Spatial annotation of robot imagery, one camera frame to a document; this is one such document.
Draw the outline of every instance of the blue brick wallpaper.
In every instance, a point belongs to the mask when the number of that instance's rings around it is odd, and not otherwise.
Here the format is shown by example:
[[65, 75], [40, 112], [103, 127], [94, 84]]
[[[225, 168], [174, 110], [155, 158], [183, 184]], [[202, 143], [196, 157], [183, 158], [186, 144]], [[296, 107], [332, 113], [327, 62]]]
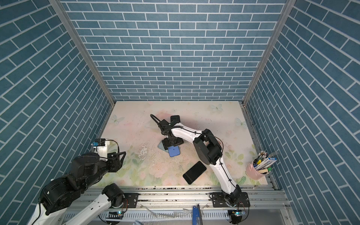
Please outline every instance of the blue brick wallpaper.
[[0, 0], [0, 224], [89, 149], [110, 104], [47, 0]]
[[116, 100], [242, 100], [285, 0], [120, 2], [62, 1]]
[[297, 0], [248, 110], [300, 224], [360, 224], [360, 1]]

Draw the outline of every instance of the cable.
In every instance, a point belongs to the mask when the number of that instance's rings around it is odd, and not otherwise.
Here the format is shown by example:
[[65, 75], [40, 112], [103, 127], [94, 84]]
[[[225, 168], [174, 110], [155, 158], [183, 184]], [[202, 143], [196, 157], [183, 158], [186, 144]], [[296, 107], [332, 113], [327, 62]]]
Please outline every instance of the cable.
[[[182, 127], [182, 126], [173, 126], [173, 127], [170, 127], [170, 128], [165, 129], [163, 132], [166, 132], [166, 131], [168, 131], [168, 130], [175, 129], [175, 128], [180, 128], [180, 129], [186, 130], [186, 131], [191, 132], [191, 133], [194, 133], [194, 134], [203, 134], [203, 135], [205, 135], [205, 136], [208, 135], [208, 136], [211, 136], [211, 137], [214, 137], [214, 138], [218, 139], [218, 140], [221, 142], [221, 145], [222, 145], [222, 146], [221, 146], [221, 157], [222, 157], [222, 153], [223, 153], [223, 151], [224, 151], [224, 143], [223, 143], [223, 141], [222, 141], [220, 138], [218, 138], [218, 137], [216, 137], [216, 136], [214, 136], [214, 135], [210, 135], [210, 134], [197, 133], [197, 132], [195, 132], [195, 131], [190, 131], [190, 130], [185, 129], [185, 128]], [[225, 171], [224, 167], [222, 166], [222, 163], [221, 163], [221, 162], [220, 162], [220, 165], [221, 165], [221, 168], [224, 170], [224, 173], [225, 173], [226, 177], [228, 178], [228, 180], [230, 181], [231, 185], [232, 185], [234, 188], [236, 188], [236, 186], [232, 183], [232, 179], [230, 179], [229, 176], [228, 176], [228, 174], [226, 173], [226, 171]]]
[[31, 225], [34, 225], [34, 223], [40, 218], [41, 215], [41, 206], [40, 206], [40, 202], [39, 202], [39, 216], [36, 218], [36, 220], [34, 220], [34, 222], [32, 222]]
[[125, 209], [125, 212], [124, 213], [126, 213], [127, 212], [127, 205], [129, 204], [129, 201], [127, 200], [127, 198], [126, 198], [126, 209]]
[[43, 188], [42, 188], [42, 190], [40, 191], [40, 194], [39, 194], [39, 216], [36, 218], [36, 220], [34, 220], [34, 222], [32, 222], [32, 224], [31, 224], [31, 225], [34, 225], [34, 224], [35, 224], [35, 222], [36, 222], [36, 221], [40, 218], [40, 216], [41, 216], [41, 203], [40, 203], [40, 197], [41, 197], [41, 193], [43, 192], [44, 188], [45, 188], [45, 187], [43, 187]]
[[150, 114], [150, 117], [151, 117], [151, 119], [153, 119], [155, 121], [155, 123], [157, 123], [159, 125], [160, 120], [156, 116]]
[[243, 219], [242, 221], [240, 221], [240, 222], [243, 222], [244, 220], [246, 220], [248, 217], [249, 217], [249, 213], [250, 213], [250, 206], [248, 206], [248, 213], [247, 213], [247, 215], [246, 215], [246, 218], [245, 219]]
[[112, 140], [112, 139], [107, 139], [107, 140], [105, 140], [105, 141], [113, 141], [113, 142], [115, 142], [115, 143], [116, 143], [116, 145], [117, 145], [117, 153], [119, 153], [119, 152], [120, 152], [120, 147], [119, 147], [119, 144], [118, 144], [115, 140]]
[[78, 156], [78, 157], [95, 157], [95, 158], [108, 159], [108, 158], [101, 157], [101, 156]]
[[245, 206], [244, 206], [244, 204], [242, 203], [242, 201], [239, 201], [239, 205], [240, 205], [240, 203], [243, 205], [243, 207], [244, 207], [244, 211], [246, 212], [246, 210], [245, 210]]
[[105, 219], [105, 221], [98, 215], [98, 218], [101, 220], [101, 221], [103, 221], [104, 223], [106, 223], [106, 224], [108, 224], [107, 222], [106, 222], [106, 219]]

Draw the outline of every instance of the blue clamp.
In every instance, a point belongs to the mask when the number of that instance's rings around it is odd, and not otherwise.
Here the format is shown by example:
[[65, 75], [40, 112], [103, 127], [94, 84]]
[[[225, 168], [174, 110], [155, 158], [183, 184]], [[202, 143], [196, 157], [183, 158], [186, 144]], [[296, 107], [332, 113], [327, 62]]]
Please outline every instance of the blue clamp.
[[193, 225], [200, 224], [200, 212], [196, 206], [193, 206]]

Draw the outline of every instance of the smartphone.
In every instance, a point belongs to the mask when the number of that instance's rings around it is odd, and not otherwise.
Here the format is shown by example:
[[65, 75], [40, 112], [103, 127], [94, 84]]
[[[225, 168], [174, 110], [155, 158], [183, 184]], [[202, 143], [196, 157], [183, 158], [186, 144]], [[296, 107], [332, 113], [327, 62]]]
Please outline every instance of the smartphone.
[[183, 178], [188, 184], [192, 184], [205, 171], [206, 167], [199, 161], [183, 174]]
[[167, 149], [167, 150], [165, 150], [165, 148], [164, 148], [164, 144], [162, 143], [162, 141], [158, 144], [158, 148], [159, 148], [159, 149], [161, 149], [161, 150], [163, 150], [164, 152], [169, 153], [169, 150], [168, 150], [168, 149]]

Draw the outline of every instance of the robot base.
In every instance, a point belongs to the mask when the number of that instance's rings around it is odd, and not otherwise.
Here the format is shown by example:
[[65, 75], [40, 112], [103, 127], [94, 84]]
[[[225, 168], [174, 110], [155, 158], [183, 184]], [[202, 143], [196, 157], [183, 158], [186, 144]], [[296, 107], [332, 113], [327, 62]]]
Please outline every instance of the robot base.
[[[212, 202], [212, 206], [214, 208], [223, 208], [223, 207], [235, 207], [237, 206], [230, 206], [227, 202], [225, 202], [224, 200], [224, 193], [222, 192], [212, 192], [210, 193], [210, 199]], [[242, 202], [244, 204], [244, 207], [250, 207], [250, 202], [249, 202], [249, 197], [248, 194], [246, 192], [241, 192], [241, 195], [239, 196], [239, 202]]]

